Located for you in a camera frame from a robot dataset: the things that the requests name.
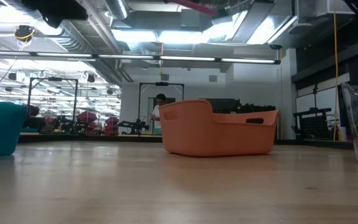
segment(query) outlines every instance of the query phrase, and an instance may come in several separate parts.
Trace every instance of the man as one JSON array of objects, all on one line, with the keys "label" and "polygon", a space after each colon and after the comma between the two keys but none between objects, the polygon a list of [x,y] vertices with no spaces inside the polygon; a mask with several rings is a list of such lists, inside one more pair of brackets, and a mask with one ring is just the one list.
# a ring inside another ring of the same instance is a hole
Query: man
[{"label": "man", "polygon": [[150,115],[151,120],[154,121],[154,134],[161,134],[160,111],[158,108],[166,104],[167,99],[164,94],[160,93],[156,97],[157,105],[155,105],[153,113]]}]

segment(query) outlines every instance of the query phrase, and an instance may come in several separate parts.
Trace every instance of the ductwork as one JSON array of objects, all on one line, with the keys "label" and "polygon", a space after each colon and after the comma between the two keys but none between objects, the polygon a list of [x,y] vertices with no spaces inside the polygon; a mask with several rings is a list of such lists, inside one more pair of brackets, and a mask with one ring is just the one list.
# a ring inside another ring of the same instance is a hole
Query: ductwork
[{"label": "ductwork", "polygon": [[[42,15],[38,12],[28,11],[24,8],[17,0],[6,0],[6,2],[14,7],[16,10],[32,16],[38,21],[44,22]],[[71,53],[93,53],[95,52],[91,44],[80,34],[76,27],[70,21],[63,21],[61,26],[63,32],[60,36],[64,37],[62,39],[53,39],[58,45],[61,45],[64,49]],[[112,69],[108,63],[102,59],[97,59],[95,62],[85,62],[88,65],[94,67],[100,75],[109,83],[116,85],[121,85],[122,82],[122,72]]]},{"label": "ductwork", "polygon": [[122,20],[129,15],[129,7],[125,0],[106,0],[106,7],[114,19]]}]

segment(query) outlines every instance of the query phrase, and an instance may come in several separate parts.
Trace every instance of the orange plastic basket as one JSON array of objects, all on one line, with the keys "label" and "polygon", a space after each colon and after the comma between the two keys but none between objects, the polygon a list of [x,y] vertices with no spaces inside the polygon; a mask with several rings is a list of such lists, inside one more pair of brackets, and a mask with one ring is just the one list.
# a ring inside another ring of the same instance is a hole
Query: orange plastic basket
[{"label": "orange plastic basket", "polygon": [[[168,152],[213,157],[268,154],[273,149],[278,110],[217,114],[206,100],[179,101],[159,109]],[[263,123],[249,123],[255,120]]]}]

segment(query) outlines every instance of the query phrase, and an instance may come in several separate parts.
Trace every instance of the ceiling vent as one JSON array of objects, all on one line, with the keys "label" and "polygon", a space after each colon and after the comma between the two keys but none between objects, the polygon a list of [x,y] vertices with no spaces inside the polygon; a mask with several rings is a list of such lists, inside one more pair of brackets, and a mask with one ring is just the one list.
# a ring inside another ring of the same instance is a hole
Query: ceiling vent
[{"label": "ceiling vent", "polygon": [[217,75],[210,75],[209,76],[209,82],[218,82],[218,76]]},{"label": "ceiling vent", "polygon": [[161,74],[161,81],[169,81],[169,75],[168,74]]}]

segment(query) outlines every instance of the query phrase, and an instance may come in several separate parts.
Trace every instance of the wooden table surface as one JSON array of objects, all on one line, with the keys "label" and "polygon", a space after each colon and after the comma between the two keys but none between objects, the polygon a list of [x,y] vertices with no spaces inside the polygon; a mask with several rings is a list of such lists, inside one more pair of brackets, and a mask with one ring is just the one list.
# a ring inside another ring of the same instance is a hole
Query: wooden table surface
[{"label": "wooden table surface", "polygon": [[353,151],[192,158],[161,144],[21,144],[0,158],[0,223],[357,223]]}]

